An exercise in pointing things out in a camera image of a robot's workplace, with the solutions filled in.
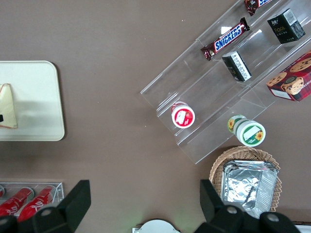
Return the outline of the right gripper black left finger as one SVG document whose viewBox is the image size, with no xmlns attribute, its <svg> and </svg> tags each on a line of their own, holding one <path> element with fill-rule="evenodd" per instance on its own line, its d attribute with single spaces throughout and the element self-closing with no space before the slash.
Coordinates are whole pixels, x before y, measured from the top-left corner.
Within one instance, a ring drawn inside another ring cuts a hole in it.
<svg viewBox="0 0 311 233">
<path fill-rule="evenodd" d="M 35 233 L 74 233 L 91 206 L 90 181 L 80 180 L 56 206 L 32 218 Z"/>
</svg>

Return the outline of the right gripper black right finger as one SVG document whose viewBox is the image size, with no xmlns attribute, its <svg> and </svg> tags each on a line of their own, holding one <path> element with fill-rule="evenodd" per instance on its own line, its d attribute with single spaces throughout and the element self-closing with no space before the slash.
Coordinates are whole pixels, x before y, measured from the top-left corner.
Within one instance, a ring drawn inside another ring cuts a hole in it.
<svg viewBox="0 0 311 233">
<path fill-rule="evenodd" d="M 251 233 L 246 228 L 245 212 L 234 205 L 225 205 L 210 180 L 200 181 L 200 206 L 206 221 L 197 233 Z"/>
</svg>

